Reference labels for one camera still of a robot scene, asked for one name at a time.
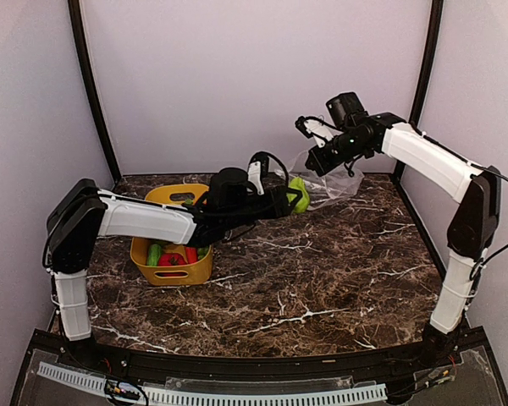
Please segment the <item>green cabbage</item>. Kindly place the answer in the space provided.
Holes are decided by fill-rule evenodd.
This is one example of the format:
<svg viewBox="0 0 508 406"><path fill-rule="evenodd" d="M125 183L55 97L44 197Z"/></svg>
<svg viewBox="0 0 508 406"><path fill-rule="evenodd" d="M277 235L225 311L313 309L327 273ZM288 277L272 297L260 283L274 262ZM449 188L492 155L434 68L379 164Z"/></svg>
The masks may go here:
<svg viewBox="0 0 508 406"><path fill-rule="evenodd" d="M295 177L289 182L287 198L293 213L301 214L307 211L311 199L305 181L301 177Z"/></svg>

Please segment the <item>clear zip top bag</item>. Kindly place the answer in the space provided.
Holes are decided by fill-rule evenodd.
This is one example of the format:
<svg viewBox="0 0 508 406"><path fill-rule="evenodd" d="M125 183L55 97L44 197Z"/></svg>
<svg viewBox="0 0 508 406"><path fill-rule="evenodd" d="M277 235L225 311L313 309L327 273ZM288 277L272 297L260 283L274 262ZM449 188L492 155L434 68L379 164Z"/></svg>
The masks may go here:
<svg viewBox="0 0 508 406"><path fill-rule="evenodd" d="M302 151L284 165L289 174L289 187L302 193L293 212L300 214L306 211L342 203L359 190L363 180L361 171L350 176L344 167L338 166L332 172L319 177L305 166L308 152Z"/></svg>

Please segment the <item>yellow plastic basket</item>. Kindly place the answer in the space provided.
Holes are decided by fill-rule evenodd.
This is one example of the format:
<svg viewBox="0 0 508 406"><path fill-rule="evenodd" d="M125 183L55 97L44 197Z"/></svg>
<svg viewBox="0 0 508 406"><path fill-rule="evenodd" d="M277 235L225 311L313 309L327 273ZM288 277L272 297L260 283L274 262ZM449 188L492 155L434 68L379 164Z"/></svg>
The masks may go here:
<svg viewBox="0 0 508 406"><path fill-rule="evenodd" d="M172 184L150 191L145 200L180 206L198 200L209 187L204 184ZM130 259L145 279L154 286L185 286L205 283L213 271L212 245L193 249L177 244L134 237Z"/></svg>

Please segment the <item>red tomato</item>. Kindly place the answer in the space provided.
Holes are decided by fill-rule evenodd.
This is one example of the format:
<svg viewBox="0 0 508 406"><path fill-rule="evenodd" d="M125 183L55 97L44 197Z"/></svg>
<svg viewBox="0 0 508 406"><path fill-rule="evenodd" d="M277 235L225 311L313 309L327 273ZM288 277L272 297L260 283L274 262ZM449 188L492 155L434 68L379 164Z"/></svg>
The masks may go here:
<svg viewBox="0 0 508 406"><path fill-rule="evenodd" d="M164 253L160 257L158 267L162 267L163 271L159 271L157 275L159 277L185 277L187 272L184 270L178 270L176 266L186 266L187 262L185 258L179 253Z"/></svg>

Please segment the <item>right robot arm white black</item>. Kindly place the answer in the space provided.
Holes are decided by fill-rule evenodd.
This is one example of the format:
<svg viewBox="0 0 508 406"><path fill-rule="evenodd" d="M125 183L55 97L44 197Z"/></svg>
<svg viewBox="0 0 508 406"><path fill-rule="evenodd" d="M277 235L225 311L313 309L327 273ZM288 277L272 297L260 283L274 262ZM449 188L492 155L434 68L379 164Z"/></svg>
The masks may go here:
<svg viewBox="0 0 508 406"><path fill-rule="evenodd" d="M316 145L306 168L322 177L339 165L350 171L361 158L385 154L445 191L458 207L447 230L449 262L439 298L415 359L432 367L456 346L461 322L478 292L482 271L494 259L488 250L500 223L501 184L496 167L484 167L452 151L391 112L371 115L354 92L326 103L332 123L299 117L296 128Z"/></svg>

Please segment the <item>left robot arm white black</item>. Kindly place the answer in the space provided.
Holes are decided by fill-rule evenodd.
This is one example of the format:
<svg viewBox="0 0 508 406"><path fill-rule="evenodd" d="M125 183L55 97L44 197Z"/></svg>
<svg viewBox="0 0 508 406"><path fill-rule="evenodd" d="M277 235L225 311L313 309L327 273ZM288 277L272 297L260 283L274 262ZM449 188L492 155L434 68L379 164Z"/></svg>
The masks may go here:
<svg viewBox="0 0 508 406"><path fill-rule="evenodd" d="M242 226L287 217L302 192L283 184L264 188L261 177L229 167L212 176L193 204L164 205L99 189L80 180L47 219L42 265L52 275L69 354L85 369L102 363L91 338L86 274L100 237L126 236L204 248Z"/></svg>

